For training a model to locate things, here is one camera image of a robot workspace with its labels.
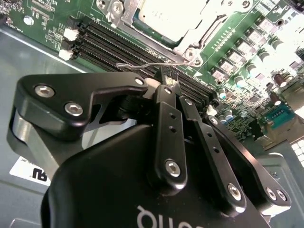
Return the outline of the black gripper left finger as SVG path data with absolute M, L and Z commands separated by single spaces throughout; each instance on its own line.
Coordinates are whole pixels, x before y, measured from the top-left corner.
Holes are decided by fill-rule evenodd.
M 131 169 L 140 152 L 144 175 L 161 194 L 188 180 L 182 114 L 173 88 L 133 72 L 28 75 L 16 85 L 8 142 L 53 178 L 75 155 Z

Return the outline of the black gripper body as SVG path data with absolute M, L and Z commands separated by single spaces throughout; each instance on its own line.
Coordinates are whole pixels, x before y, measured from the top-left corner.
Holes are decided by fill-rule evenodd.
M 188 182 L 162 196 L 148 182 L 151 127 L 134 126 L 65 161 L 41 205 L 44 228 L 267 228 L 251 202 L 236 217 L 212 202 L 200 146 L 186 142 Z

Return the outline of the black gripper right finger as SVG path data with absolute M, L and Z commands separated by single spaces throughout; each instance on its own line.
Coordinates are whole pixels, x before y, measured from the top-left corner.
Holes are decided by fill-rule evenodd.
M 291 208 L 283 187 L 251 155 L 218 118 L 199 114 L 195 103 L 183 93 L 190 79 L 173 74 L 173 89 L 179 98 L 184 122 L 197 146 L 202 149 L 207 176 L 218 209 L 227 216 L 243 213 L 248 202 L 264 216 Z

